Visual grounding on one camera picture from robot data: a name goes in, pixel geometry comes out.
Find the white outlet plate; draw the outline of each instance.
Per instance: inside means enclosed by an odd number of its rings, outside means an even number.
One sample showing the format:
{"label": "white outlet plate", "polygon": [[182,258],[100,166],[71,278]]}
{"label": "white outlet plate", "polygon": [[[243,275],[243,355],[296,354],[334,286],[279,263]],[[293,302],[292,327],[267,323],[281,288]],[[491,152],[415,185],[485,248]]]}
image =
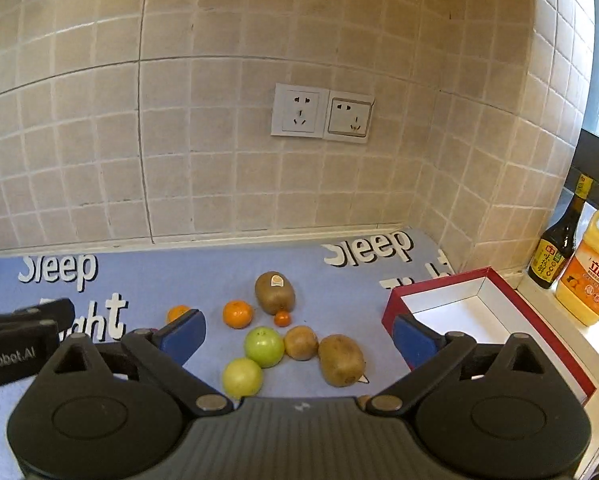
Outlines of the white outlet plate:
{"label": "white outlet plate", "polygon": [[330,90],[277,83],[270,134],[274,136],[324,136]]}
{"label": "white outlet plate", "polygon": [[375,98],[370,95],[331,91],[324,139],[368,142],[374,104]]}

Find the detergent jug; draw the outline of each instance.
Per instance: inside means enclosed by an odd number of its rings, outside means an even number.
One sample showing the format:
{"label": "detergent jug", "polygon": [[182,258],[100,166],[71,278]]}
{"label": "detergent jug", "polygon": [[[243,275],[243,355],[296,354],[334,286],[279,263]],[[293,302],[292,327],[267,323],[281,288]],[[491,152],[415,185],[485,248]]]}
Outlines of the detergent jug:
{"label": "detergent jug", "polygon": [[555,296],[586,326],[599,321],[599,211],[595,212]]}

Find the soy sauce bottle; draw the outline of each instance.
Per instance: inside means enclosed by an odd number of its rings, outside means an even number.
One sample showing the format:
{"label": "soy sauce bottle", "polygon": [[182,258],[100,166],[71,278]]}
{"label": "soy sauce bottle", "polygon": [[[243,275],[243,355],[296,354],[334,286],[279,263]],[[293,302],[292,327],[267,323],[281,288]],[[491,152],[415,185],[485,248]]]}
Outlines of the soy sauce bottle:
{"label": "soy sauce bottle", "polygon": [[581,174],[571,203],[562,217],[539,238],[529,276],[542,288],[550,288],[575,252],[575,232],[593,179]]}

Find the yellow bottle label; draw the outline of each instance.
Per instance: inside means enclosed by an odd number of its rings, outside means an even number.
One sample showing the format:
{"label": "yellow bottle label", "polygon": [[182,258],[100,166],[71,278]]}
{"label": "yellow bottle label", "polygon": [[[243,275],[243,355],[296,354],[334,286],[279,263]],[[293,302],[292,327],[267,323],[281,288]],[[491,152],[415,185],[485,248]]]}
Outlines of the yellow bottle label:
{"label": "yellow bottle label", "polygon": [[552,243],[540,240],[531,261],[531,269],[542,280],[552,283],[566,265],[564,258]]}
{"label": "yellow bottle label", "polygon": [[579,198],[586,200],[588,194],[591,192],[591,186],[593,185],[593,179],[585,174],[580,175],[579,181],[577,181],[577,187],[575,188],[575,194]]}

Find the box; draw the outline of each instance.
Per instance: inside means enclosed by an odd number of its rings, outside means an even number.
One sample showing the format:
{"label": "box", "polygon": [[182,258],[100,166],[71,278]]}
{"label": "box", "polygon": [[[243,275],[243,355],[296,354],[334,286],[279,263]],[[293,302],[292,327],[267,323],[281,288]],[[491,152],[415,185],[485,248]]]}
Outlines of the box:
{"label": "box", "polygon": [[595,385],[548,325],[490,267],[392,290],[382,324],[392,336],[399,314],[411,313],[440,334],[458,330],[478,343],[503,344],[514,332],[531,335],[585,404]]}

